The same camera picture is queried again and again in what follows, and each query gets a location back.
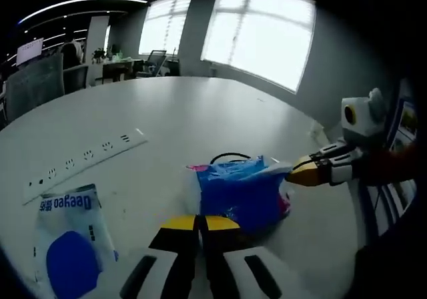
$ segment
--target power strip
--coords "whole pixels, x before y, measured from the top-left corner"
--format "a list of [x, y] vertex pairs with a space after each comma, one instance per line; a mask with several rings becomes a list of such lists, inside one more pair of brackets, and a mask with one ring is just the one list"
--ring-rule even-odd
[[66, 179], [75, 176], [85, 169], [145, 142], [147, 142], [147, 139], [144, 134], [135, 129], [131, 133], [112, 137], [110, 140], [69, 158], [62, 164], [50, 168], [40, 176], [25, 182], [23, 204], [27, 204], [57, 184], [64, 182]]

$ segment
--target computer monitor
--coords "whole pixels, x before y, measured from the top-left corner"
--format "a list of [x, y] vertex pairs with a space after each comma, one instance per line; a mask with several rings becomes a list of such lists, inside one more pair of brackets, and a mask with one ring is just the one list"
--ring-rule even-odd
[[24, 44], [18, 48], [16, 55], [16, 65], [20, 65], [38, 55], [41, 55], [41, 48], [43, 47], [43, 38], [34, 40], [30, 43]]

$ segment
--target round table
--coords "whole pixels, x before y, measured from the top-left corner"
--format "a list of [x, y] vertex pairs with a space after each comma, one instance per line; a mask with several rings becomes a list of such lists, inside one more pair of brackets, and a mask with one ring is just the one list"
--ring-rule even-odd
[[[223, 152], [294, 162], [319, 149], [309, 135], [312, 122], [288, 104], [228, 79], [135, 79], [60, 97], [0, 132], [1, 245], [24, 280], [32, 280], [40, 200], [23, 206], [23, 182], [117, 133], [137, 127], [148, 142], [52, 192], [94, 183], [114, 246], [123, 256], [147, 247], [163, 222], [185, 213], [185, 165], [205, 164]], [[341, 298], [352, 281], [358, 249], [348, 188], [293, 189], [290, 216], [264, 246], [313, 293]]]

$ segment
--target person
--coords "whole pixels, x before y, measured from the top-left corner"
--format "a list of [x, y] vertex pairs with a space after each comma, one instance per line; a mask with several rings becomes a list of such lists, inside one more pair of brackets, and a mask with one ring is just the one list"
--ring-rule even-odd
[[81, 50], [80, 43], [76, 42], [72, 33], [65, 36], [65, 43], [59, 49], [63, 54], [63, 68], [68, 69], [80, 65], [83, 59], [83, 51]]

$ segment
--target plastic bag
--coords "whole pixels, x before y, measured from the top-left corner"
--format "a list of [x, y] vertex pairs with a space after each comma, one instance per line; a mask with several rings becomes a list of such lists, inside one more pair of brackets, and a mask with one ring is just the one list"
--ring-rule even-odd
[[193, 173], [187, 181], [189, 197], [195, 200], [188, 202], [190, 212], [227, 217], [247, 234], [277, 224], [290, 212], [290, 189], [284, 179], [292, 170], [290, 164], [278, 165], [268, 167], [261, 156], [187, 167]]
[[35, 280], [43, 297], [79, 298], [117, 261], [95, 185], [42, 197], [36, 223]]

